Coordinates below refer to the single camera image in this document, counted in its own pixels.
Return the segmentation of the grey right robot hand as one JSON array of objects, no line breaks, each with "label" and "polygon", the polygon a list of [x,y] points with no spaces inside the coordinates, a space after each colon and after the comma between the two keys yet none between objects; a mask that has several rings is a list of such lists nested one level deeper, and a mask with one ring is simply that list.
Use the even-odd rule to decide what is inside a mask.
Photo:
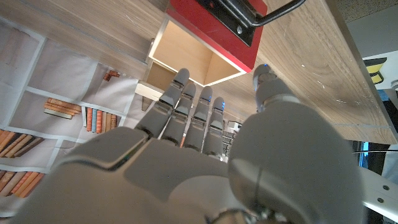
[{"label": "grey right robot hand", "polygon": [[74,148],[40,180],[11,223],[361,223],[363,185],[348,143],[266,65],[253,75],[257,113],[222,153],[222,105],[192,130],[188,71],[135,128]]}]

